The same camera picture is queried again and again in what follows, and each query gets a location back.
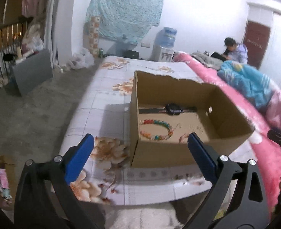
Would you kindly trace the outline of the blue patterned quilt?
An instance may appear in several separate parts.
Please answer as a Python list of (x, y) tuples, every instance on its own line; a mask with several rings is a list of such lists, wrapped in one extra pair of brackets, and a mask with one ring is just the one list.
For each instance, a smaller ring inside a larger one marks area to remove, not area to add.
[(242, 94), (260, 113), (265, 113), (278, 85), (256, 68), (236, 61), (224, 61), (217, 75)]

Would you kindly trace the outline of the black stool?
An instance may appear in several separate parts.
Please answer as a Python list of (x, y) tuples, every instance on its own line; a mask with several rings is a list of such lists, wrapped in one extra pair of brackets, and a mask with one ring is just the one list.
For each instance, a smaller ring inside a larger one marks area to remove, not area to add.
[(133, 50), (127, 50), (127, 51), (124, 51), (123, 57), (138, 60), (139, 52), (133, 51)]

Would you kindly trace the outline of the blue water dispenser bottle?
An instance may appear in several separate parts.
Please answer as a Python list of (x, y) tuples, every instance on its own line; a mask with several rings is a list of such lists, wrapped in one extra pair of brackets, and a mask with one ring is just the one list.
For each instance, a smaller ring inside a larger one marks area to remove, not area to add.
[(160, 36), (159, 45), (164, 48), (171, 49), (174, 47), (177, 30), (171, 27), (164, 27), (163, 33)]

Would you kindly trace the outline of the brown cardboard box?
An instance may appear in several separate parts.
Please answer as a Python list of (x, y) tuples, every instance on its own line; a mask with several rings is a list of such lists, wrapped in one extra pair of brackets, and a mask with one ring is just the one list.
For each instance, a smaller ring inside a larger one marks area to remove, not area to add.
[[(140, 114), (139, 109), (164, 108), (175, 103), (195, 106), (196, 113)], [(130, 165), (166, 168), (194, 163), (187, 147), (196, 133), (219, 154), (229, 155), (254, 129), (218, 86), (147, 72), (134, 73), (130, 102)]]

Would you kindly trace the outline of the brown wooden door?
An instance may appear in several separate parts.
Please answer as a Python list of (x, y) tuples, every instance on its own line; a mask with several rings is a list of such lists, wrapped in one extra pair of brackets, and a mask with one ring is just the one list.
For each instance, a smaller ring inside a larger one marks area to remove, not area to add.
[(248, 49), (248, 64), (259, 69), (269, 41), (271, 28), (263, 24), (247, 21), (243, 44)]

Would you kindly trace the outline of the white plastic bag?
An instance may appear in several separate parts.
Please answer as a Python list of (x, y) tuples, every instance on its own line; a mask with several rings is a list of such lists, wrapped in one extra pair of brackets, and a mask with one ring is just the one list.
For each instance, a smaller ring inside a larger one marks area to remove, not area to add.
[(82, 48), (68, 60), (68, 65), (74, 70), (88, 69), (94, 66), (94, 57), (88, 49)]

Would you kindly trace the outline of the pink strap digital watch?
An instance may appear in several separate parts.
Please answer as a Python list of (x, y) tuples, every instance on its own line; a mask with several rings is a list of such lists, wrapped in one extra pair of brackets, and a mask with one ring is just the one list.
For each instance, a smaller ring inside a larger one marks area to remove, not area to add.
[(169, 103), (164, 108), (145, 108), (139, 109), (138, 113), (140, 114), (168, 114), (170, 116), (180, 115), (181, 113), (196, 113), (197, 107), (192, 106), (184, 108), (175, 103)]

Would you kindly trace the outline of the grey storage box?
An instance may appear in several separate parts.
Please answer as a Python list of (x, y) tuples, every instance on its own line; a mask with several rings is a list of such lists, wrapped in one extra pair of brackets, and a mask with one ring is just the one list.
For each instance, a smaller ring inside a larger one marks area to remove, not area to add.
[(41, 83), (53, 78), (50, 52), (43, 49), (11, 67), (14, 84), (21, 96), (31, 92)]

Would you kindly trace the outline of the seated person in background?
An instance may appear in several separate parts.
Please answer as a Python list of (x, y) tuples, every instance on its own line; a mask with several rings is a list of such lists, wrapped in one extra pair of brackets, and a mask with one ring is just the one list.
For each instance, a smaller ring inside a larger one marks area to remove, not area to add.
[(236, 42), (231, 37), (226, 37), (224, 39), (224, 46), (226, 46), (226, 49), (223, 54), (214, 52), (210, 57), (222, 61), (232, 60), (242, 64), (248, 63), (248, 49), (244, 44)]

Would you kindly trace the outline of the teal floral hanging cloth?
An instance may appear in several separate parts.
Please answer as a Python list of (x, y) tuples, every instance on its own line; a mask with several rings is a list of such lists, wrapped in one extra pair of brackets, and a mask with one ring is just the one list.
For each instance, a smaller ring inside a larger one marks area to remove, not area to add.
[(153, 26), (159, 26), (163, 5), (164, 0), (91, 0), (85, 22), (98, 16), (102, 38), (116, 41), (127, 36), (137, 45)]

